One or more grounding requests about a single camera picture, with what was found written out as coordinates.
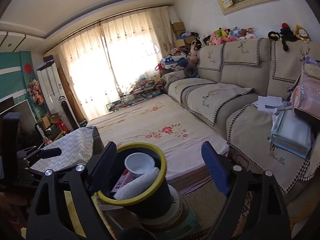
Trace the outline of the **white tower fan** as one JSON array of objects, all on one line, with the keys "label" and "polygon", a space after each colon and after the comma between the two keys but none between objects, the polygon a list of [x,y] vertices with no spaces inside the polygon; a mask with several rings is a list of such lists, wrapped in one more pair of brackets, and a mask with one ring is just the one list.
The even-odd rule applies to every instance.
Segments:
[{"label": "white tower fan", "polygon": [[73,114],[72,114],[72,112],[71,112],[71,110],[69,108],[69,105],[68,105],[68,103],[66,101],[66,98],[64,96],[60,96],[59,97],[59,102],[61,103],[61,107],[62,107],[62,109],[63,109],[63,111],[64,111],[64,113],[65,113],[65,115],[66,115],[66,117],[67,117],[67,119],[69,121],[69,123],[71,124],[72,129],[74,129],[74,130],[78,129],[79,125],[76,122],[76,120],[75,120],[75,118],[74,118],[74,116],[73,116]]}]

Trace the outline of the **papers on sofa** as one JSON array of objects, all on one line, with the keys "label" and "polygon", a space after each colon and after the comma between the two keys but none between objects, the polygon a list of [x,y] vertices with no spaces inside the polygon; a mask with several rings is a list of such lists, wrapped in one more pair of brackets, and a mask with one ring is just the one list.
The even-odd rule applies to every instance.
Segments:
[{"label": "papers on sofa", "polygon": [[258,96],[258,100],[253,102],[252,105],[255,106],[259,112],[274,114],[278,107],[289,106],[290,103],[277,96]]}]

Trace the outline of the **clear plastic folder case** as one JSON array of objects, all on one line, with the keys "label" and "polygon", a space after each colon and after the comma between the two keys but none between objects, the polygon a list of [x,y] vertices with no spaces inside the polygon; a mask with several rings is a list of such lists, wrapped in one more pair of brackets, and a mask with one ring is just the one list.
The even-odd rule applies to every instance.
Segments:
[{"label": "clear plastic folder case", "polygon": [[271,129],[270,143],[305,159],[312,146],[309,124],[291,109],[279,111],[274,117],[276,120]]}]

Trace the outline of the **beige sectional sofa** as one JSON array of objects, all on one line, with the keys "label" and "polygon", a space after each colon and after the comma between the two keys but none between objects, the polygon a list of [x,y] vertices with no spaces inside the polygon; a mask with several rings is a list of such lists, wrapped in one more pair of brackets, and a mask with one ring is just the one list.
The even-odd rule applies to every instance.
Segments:
[{"label": "beige sectional sofa", "polygon": [[248,171],[271,170],[289,205],[319,201],[319,144],[307,158],[272,145],[272,116],[254,103],[261,96],[286,100],[304,59],[319,58],[319,43],[290,42],[288,51],[267,38],[206,46],[197,54],[197,77],[165,74],[167,94],[215,130],[231,158]]}]

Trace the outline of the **pink carton box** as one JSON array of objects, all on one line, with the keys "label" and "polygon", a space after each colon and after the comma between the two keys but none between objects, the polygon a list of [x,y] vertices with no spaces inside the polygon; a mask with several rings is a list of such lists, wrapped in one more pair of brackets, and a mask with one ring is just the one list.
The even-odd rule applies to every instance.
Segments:
[{"label": "pink carton box", "polygon": [[116,193],[120,188],[122,188],[124,185],[128,184],[133,180],[135,180],[135,176],[129,170],[126,169],[118,179],[117,183],[115,184],[111,192]]}]

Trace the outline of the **white tall cabinet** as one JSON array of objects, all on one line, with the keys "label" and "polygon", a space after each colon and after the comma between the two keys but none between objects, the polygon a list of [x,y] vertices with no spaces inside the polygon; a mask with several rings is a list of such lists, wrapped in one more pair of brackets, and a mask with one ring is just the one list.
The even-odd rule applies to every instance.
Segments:
[{"label": "white tall cabinet", "polygon": [[36,71],[44,100],[51,114],[65,115],[61,101],[66,99],[65,92],[55,62],[50,62]]}]

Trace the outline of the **white instant noodle bowl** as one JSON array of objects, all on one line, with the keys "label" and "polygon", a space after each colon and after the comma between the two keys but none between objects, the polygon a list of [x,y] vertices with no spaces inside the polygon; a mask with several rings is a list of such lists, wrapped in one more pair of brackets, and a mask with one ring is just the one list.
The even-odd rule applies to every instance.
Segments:
[{"label": "white instant noodle bowl", "polygon": [[155,167],[153,157],[145,153],[133,153],[126,157],[124,161],[126,169],[133,178],[137,178]]}]

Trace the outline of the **artificial flower bouquet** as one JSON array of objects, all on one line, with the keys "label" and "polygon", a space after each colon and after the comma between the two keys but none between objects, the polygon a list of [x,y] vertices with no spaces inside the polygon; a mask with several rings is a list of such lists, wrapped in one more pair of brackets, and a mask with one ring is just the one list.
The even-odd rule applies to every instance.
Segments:
[{"label": "artificial flower bouquet", "polygon": [[40,83],[36,79],[29,80],[27,92],[33,103],[38,103],[39,105],[44,103],[44,97],[42,95]]}]

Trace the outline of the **floral beige floor mattress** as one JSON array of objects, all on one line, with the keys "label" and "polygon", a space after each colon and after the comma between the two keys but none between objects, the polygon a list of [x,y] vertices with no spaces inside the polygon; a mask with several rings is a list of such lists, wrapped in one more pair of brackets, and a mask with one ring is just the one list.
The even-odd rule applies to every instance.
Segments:
[{"label": "floral beige floor mattress", "polygon": [[97,128],[105,144],[147,142],[159,147],[167,161],[169,183],[208,177],[201,155],[205,141],[218,154],[229,150],[225,139],[167,95],[95,118],[88,125]]}]

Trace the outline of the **white foam fruit net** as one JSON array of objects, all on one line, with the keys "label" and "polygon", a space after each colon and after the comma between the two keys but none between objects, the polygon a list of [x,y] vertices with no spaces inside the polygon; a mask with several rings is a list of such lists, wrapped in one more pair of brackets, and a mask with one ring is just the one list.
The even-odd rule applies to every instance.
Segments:
[{"label": "white foam fruit net", "polygon": [[134,198],[144,191],[146,191],[157,179],[159,175],[159,168],[154,167],[140,177],[127,183],[121,187],[115,194],[116,200],[126,200]]}]

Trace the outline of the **pink school backpack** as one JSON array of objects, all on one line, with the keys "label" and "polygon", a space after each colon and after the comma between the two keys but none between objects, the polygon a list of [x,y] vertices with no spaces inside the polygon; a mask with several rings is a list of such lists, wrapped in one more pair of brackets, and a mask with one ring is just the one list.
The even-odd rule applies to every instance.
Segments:
[{"label": "pink school backpack", "polygon": [[291,105],[294,113],[305,120],[319,120],[319,62],[307,56],[302,72],[292,87]]}]

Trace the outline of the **yellow-rimmed black trash bin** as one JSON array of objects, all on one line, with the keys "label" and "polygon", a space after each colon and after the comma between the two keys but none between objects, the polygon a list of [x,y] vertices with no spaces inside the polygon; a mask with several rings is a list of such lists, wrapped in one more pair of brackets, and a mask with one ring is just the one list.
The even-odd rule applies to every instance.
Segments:
[{"label": "yellow-rimmed black trash bin", "polygon": [[[159,168],[159,174],[141,194],[133,198],[117,200],[111,190],[125,170],[125,158],[136,152],[142,152],[152,157],[155,166]],[[97,192],[97,195],[106,204],[121,206],[138,217],[161,217],[171,207],[171,194],[165,178],[166,172],[167,161],[159,147],[147,142],[125,144],[117,148],[116,159],[108,174],[107,181],[102,186],[102,190]]]}]

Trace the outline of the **black flat screen television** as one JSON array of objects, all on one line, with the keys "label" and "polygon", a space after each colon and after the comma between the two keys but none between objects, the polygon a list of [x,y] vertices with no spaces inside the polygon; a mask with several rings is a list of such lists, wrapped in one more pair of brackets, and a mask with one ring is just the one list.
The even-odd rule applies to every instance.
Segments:
[{"label": "black flat screen television", "polygon": [[31,146],[39,146],[41,141],[28,100],[1,112],[1,147],[13,143],[16,150],[20,151]]}]

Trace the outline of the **patterned yellow grey tablecloth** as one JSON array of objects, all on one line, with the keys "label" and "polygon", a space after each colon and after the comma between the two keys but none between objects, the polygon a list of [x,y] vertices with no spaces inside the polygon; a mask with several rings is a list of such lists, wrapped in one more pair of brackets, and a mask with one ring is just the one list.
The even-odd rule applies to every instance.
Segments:
[{"label": "patterned yellow grey tablecloth", "polygon": [[[58,147],[62,150],[60,156],[49,159],[40,159],[31,167],[31,169],[39,172],[45,172],[47,169],[52,169],[56,172],[74,164],[86,164],[94,155],[100,154],[106,146],[107,145],[103,145],[98,130],[95,127],[80,128],[44,148],[44,150],[46,150]],[[74,228],[78,234],[83,236],[84,231],[76,216],[71,193],[66,191],[65,196]]]}]

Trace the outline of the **pile of plush toys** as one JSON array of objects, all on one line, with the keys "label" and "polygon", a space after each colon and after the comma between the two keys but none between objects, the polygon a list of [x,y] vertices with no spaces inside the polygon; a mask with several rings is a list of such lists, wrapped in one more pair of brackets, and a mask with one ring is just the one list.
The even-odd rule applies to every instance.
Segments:
[{"label": "pile of plush toys", "polygon": [[219,28],[208,36],[201,36],[196,32],[186,32],[181,37],[196,37],[196,43],[201,46],[220,45],[227,42],[234,42],[239,40],[255,39],[253,28],[240,29],[234,27],[233,29]]}]

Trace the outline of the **low rack of books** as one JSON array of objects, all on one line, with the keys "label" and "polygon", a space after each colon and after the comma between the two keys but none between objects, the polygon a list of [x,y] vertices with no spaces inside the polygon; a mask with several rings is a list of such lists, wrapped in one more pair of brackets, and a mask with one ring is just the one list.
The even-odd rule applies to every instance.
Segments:
[{"label": "low rack of books", "polygon": [[163,92],[162,81],[146,81],[132,90],[129,94],[121,96],[119,100],[108,103],[106,108],[108,112],[115,112],[154,98],[161,95]]}]

